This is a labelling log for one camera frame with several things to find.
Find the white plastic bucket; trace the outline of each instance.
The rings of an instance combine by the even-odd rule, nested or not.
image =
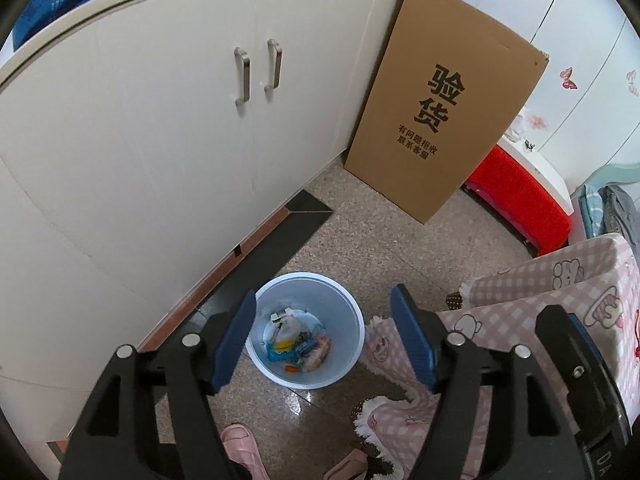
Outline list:
[[[255,321],[245,345],[258,370],[275,383],[300,390],[322,388],[344,377],[356,364],[364,345],[364,320],[356,300],[339,283],[312,272],[292,272],[265,284],[256,300]],[[313,314],[331,338],[331,350],[318,369],[290,373],[282,363],[267,359],[264,329],[271,314],[285,307]]]

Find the granite tile floor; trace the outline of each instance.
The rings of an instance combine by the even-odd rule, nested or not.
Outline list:
[[[439,311],[462,280],[530,259],[522,242],[462,191],[422,225],[345,171],[340,159],[307,190],[335,213],[280,272],[333,278],[353,294],[366,321],[388,316],[388,294],[397,283],[420,308]],[[379,395],[404,398],[398,386],[360,364],[327,388],[289,390],[243,354],[231,384],[209,403],[219,430],[232,422],[252,429],[271,480],[319,480],[356,440],[351,410]],[[171,442],[166,399],[157,411],[161,440]]]

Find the gray fabric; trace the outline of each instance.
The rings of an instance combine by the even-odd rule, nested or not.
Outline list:
[[[604,200],[606,232],[623,235],[637,260],[640,249],[640,216],[634,201],[620,186],[605,186],[600,194]]]

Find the silver screw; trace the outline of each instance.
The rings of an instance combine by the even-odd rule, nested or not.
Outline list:
[[[531,357],[531,350],[526,345],[517,345],[514,352],[521,359],[529,359]]]
[[[460,332],[449,332],[447,342],[453,346],[462,346],[466,341],[464,334]]]
[[[127,357],[131,357],[133,354],[133,347],[131,345],[122,345],[120,348],[116,350],[116,355],[120,359],[126,359]]]
[[[200,336],[196,333],[187,334],[182,338],[182,344],[187,348],[196,346],[200,342]]]

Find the cardboard box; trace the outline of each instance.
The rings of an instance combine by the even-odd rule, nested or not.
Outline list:
[[[404,0],[345,168],[426,222],[489,153],[547,63],[463,0]]]

